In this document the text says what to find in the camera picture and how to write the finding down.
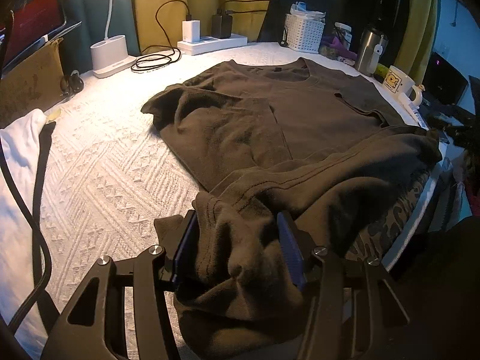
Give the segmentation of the brown t-shirt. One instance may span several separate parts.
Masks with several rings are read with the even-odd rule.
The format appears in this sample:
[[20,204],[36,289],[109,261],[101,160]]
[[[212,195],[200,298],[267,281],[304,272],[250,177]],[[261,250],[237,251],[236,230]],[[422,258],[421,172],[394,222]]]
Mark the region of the brown t-shirt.
[[231,359],[304,329],[307,302],[282,257],[278,213],[344,256],[441,158],[436,133],[406,124],[371,82],[306,58],[219,63],[142,112],[201,187],[196,257],[174,304],[202,359]]

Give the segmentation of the white tube with barcode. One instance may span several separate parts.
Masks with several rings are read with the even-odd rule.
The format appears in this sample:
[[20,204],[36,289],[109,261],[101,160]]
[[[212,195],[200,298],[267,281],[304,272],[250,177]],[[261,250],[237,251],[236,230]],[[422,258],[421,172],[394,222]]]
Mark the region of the white tube with barcode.
[[420,112],[416,109],[416,106],[413,104],[413,102],[409,99],[409,97],[406,94],[400,93],[397,96],[397,100],[402,105],[402,107],[405,109],[405,111],[407,111],[408,114],[410,114],[412,116],[412,118],[416,121],[416,123],[421,128],[424,128],[425,130],[429,129],[425,120],[422,118]]

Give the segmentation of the white cartoon mug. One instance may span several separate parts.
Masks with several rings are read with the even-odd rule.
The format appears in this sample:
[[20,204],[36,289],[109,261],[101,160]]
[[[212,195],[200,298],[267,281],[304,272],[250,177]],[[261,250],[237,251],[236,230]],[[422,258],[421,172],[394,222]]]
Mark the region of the white cartoon mug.
[[417,85],[413,78],[394,65],[388,68],[382,86],[389,90],[395,99],[400,100],[400,96],[404,95],[415,108],[422,104],[425,87]]

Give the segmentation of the steel thermos bottle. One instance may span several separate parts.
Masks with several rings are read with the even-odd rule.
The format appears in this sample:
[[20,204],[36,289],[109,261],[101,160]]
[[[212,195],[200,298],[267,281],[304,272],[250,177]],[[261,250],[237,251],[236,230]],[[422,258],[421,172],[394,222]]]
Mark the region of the steel thermos bottle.
[[354,68],[371,77],[376,71],[380,57],[384,54],[387,45],[388,39],[383,32],[375,28],[366,28],[362,34]]

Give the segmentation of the purple plush toy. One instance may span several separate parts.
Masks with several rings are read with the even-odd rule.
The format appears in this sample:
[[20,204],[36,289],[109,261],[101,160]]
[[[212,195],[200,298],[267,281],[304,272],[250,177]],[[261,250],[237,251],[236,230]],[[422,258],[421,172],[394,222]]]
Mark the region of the purple plush toy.
[[356,61],[357,54],[349,51],[335,36],[323,37],[320,43],[319,53],[329,59],[342,57]]

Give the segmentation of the white plastic basket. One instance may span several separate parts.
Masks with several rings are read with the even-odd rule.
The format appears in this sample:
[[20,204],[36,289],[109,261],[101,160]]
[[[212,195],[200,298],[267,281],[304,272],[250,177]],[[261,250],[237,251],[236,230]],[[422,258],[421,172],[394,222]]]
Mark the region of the white plastic basket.
[[298,52],[317,54],[325,26],[325,12],[308,10],[305,2],[294,2],[285,19],[286,44]]

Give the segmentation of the brown cardboard box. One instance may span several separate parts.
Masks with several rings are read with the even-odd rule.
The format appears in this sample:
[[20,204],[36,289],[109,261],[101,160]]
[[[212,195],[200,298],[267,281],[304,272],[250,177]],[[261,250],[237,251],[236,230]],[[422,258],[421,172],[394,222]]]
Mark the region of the brown cardboard box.
[[1,78],[1,128],[33,109],[47,111],[64,92],[64,71],[59,56],[63,38],[48,42]]

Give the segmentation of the white desk lamp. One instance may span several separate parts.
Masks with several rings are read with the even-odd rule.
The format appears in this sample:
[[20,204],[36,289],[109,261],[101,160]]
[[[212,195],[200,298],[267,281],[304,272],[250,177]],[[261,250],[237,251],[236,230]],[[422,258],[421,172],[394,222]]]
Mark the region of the white desk lamp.
[[136,61],[135,57],[128,54],[125,35],[109,36],[112,12],[113,0],[108,0],[104,38],[90,47],[93,74],[98,79],[107,78],[127,68],[131,68]]

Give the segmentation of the black charger adapter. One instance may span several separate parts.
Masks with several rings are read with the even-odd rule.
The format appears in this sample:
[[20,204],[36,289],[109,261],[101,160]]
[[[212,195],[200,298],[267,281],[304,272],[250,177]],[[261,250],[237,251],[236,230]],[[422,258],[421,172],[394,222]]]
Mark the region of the black charger adapter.
[[231,37],[233,16],[223,10],[218,10],[211,18],[211,36],[218,39]]

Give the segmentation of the white power strip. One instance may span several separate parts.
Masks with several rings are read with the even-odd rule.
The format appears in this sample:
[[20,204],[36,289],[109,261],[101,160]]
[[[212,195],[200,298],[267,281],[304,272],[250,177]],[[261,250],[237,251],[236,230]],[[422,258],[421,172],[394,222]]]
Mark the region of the white power strip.
[[215,37],[201,37],[199,41],[190,43],[187,41],[179,41],[177,48],[187,55],[202,55],[218,50],[227,50],[231,48],[244,47],[247,45],[248,38],[232,33],[228,38],[215,38]]

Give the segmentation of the white charger adapter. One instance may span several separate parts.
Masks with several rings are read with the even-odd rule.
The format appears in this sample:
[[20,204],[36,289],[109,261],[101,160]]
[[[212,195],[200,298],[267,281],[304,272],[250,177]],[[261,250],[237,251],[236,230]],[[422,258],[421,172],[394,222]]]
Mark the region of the white charger adapter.
[[182,41],[196,43],[200,41],[201,24],[199,20],[191,19],[182,22]]

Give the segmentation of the red screen tablet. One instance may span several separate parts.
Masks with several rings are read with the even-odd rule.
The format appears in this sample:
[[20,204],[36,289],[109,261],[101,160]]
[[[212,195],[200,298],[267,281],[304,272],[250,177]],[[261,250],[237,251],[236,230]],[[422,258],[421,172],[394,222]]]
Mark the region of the red screen tablet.
[[30,0],[16,10],[3,68],[13,68],[29,57],[63,29],[66,22],[61,0]]

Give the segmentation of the yellow curtain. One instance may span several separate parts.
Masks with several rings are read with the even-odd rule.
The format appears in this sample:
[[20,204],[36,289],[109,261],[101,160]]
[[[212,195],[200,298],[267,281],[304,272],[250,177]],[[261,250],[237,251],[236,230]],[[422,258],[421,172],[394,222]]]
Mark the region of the yellow curtain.
[[256,41],[269,0],[133,0],[141,52],[154,45],[176,45],[182,39],[182,20],[190,13],[201,24],[200,33],[211,33],[212,16],[219,8],[233,11],[233,32]]

